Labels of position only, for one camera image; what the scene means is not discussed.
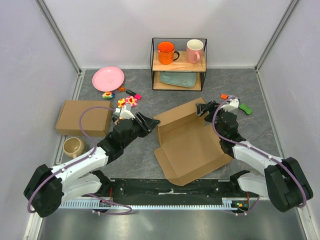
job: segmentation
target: mug handle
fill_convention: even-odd
[[[180,57],[180,53],[178,51],[174,51],[173,54],[177,54],[178,55],[175,59],[173,59],[173,61],[177,60]]]
[[[194,61],[194,63],[197,63],[200,60],[200,54],[196,51],[195,55],[196,55],[196,60]]]

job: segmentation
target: pink and black marker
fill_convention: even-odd
[[[141,95],[139,95],[139,94],[137,94],[137,93],[135,93],[134,91],[131,91],[131,90],[129,90],[129,89],[125,90],[125,92],[126,92],[127,94],[129,94],[130,96],[135,97],[135,98],[138,99],[138,100],[140,100],[140,99],[142,98]]]

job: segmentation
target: pink mug handle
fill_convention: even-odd
[[[196,60],[194,61],[194,64],[199,62],[200,60],[200,54],[197,51],[195,52],[195,55],[196,55]]]

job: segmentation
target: robotic hand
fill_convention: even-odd
[[[42,218],[70,199],[92,193],[104,196],[109,191],[110,180],[101,171],[93,170],[119,158],[134,139],[144,138],[159,123],[159,120],[145,117],[140,112],[130,119],[119,120],[97,146],[83,155],[52,168],[45,164],[39,166],[25,188],[24,196],[30,200],[42,185],[31,203]]]
[[[233,187],[268,197],[281,212],[304,207],[306,201],[313,197],[313,191],[298,161],[292,157],[281,159],[270,155],[246,141],[238,132],[237,116],[229,112],[234,109],[235,101],[237,99],[233,96],[222,104],[215,101],[196,104],[198,116],[208,112],[204,120],[212,123],[222,150],[262,174],[256,175],[247,170],[238,172],[230,177]]]

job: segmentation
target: cardboard box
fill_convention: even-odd
[[[65,101],[55,128],[62,135],[83,136],[79,128],[79,118],[86,109],[95,106],[112,108],[110,101]],[[112,111],[95,108],[84,114],[81,123],[89,136],[104,137],[109,132],[111,118]]]
[[[206,103],[202,97],[161,113],[154,119],[161,123],[155,129],[161,147],[154,151],[169,182],[184,186],[230,163],[212,125],[205,126],[204,116],[196,114],[196,103]]]

